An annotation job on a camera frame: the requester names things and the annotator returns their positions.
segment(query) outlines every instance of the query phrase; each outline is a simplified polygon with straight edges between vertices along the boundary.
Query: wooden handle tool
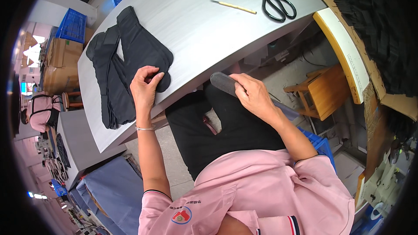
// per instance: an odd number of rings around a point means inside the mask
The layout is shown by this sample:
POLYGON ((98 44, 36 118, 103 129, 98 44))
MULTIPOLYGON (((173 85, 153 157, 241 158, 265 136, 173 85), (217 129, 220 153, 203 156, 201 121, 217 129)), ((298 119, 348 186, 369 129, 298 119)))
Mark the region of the wooden handle tool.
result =
POLYGON ((233 5, 233 4, 230 4, 230 3, 220 2, 220 1, 215 1, 215 0, 210 0, 210 1, 214 2, 214 3, 224 5, 224 6, 227 6, 227 7, 233 7, 233 8, 236 8, 236 9, 244 10, 244 11, 249 12, 249 13, 253 13, 253 14, 257 13, 254 10, 251 10, 251 9, 248 9, 248 8, 245 8, 245 7, 240 7, 240 6, 237 6, 237 5, 233 5))

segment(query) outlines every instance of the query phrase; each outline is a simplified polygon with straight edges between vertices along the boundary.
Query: hand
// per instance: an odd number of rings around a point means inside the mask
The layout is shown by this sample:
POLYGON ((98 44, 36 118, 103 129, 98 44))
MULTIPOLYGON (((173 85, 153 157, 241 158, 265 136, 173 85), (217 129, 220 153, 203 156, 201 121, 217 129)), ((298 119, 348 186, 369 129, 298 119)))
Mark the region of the hand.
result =
POLYGON ((138 120, 150 119, 149 117, 155 99, 155 88, 157 87, 159 81, 163 78, 164 73, 161 72, 157 74, 153 77, 153 79, 150 79, 149 77, 158 72, 158 70, 158 67, 150 65, 144 66, 138 69, 130 84, 133 101, 135 102, 137 122, 138 120))
POLYGON ((230 77, 239 82, 235 83, 235 94, 248 111, 269 124, 276 120, 274 115, 279 108, 274 106, 262 81, 247 74, 232 74, 230 77))

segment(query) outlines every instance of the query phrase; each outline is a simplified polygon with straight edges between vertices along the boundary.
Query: wooden stool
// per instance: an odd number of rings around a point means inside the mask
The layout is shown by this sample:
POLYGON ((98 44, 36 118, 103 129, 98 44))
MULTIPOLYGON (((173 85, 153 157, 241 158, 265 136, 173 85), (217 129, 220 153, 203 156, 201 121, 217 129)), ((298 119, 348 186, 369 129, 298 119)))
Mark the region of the wooden stool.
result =
POLYGON ((306 76, 308 79, 299 85, 283 88, 285 92, 298 92, 304 106, 297 111, 300 114, 323 121, 351 94, 340 64, 307 73, 306 76))
POLYGON ((81 92, 63 92, 62 93, 62 103, 64 106, 64 111, 68 111, 70 108, 82 108, 83 102, 70 102, 69 96, 81 96, 81 92))

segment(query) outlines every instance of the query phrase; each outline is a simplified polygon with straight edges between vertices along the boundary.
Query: black scissor handle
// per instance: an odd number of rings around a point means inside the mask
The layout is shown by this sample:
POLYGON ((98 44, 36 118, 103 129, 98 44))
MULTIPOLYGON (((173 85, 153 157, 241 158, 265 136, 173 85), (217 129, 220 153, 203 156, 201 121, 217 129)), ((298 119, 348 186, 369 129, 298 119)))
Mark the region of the black scissor handle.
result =
POLYGON ((278 22, 285 22, 286 17, 288 17, 289 19, 294 19, 296 17, 296 8, 295 8, 295 6, 289 0, 274 0, 274 1, 276 1, 277 4, 279 4, 279 7, 280 8, 278 8, 273 2, 271 2, 271 0, 263 0, 263 12, 266 15, 268 15, 269 18, 271 18, 273 20, 276 20, 278 22), (286 11, 286 9, 284 8, 284 6, 282 4, 282 1, 284 1, 285 3, 287 3, 292 8, 293 15, 290 15, 286 11), (265 8, 266 2, 268 2, 268 4, 277 11, 277 13, 281 16, 281 18, 274 17, 269 12, 267 12, 267 9, 265 8))

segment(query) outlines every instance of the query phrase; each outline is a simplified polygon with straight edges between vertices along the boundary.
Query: pink shirt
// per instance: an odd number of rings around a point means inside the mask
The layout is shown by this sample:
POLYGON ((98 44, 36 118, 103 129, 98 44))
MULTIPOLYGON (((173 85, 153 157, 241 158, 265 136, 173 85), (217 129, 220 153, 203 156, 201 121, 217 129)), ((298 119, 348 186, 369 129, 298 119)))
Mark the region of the pink shirt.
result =
POLYGON ((225 154, 174 202, 158 191, 145 192, 138 234, 215 235, 225 214, 254 235, 349 234, 354 199, 329 158, 293 165, 286 150, 225 154))
MULTIPOLYGON (((39 92, 36 95, 44 95, 44 94, 45 92, 39 92)), ((35 100, 33 100, 32 102, 29 102, 29 105, 28 105, 29 116, 32 114, 32 105, 34 105, 34 112, 39 111, 39 110, 50 109, 50 108, 55 108, 58 111, 61 111, 61 105, 58 102, 58 98, 55 99, 55 102, 56 103, 53 104, 52 98, 50 97, 35 98, 35 100)), ((32 126, 34 130, 44 133, 45 124, 48 122, 50 116, 51 116, 50 111, 38 112, 30 118, 30 126, 32 126)))

